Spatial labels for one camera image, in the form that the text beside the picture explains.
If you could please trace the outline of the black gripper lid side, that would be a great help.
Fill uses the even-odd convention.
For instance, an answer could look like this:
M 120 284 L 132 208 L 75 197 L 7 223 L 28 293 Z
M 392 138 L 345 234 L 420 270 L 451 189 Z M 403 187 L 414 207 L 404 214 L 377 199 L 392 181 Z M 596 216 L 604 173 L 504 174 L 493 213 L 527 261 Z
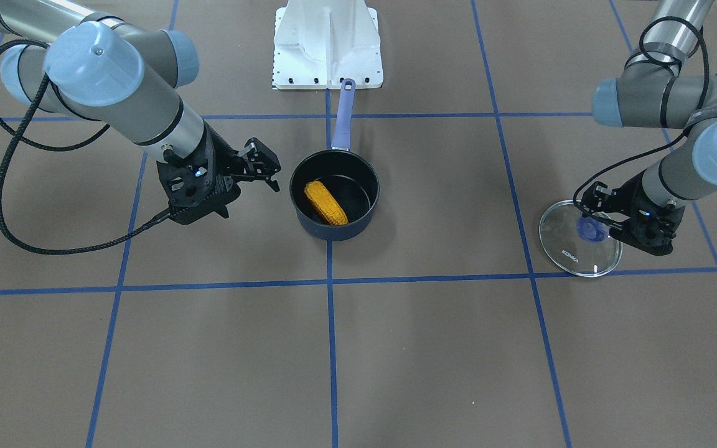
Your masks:
M 593 182 L 583 191 L 576 207 L 586 214 L 579 218 L 581 239 L 613 238 L 657 257 L 673 252 L 673 239 L 685 215 L 685 207 L 654 204 L 639 180 L 630 180 L 618 188 Z M 594 213 L 618 213 L 627 219 L 617 226 L 609 226 Z

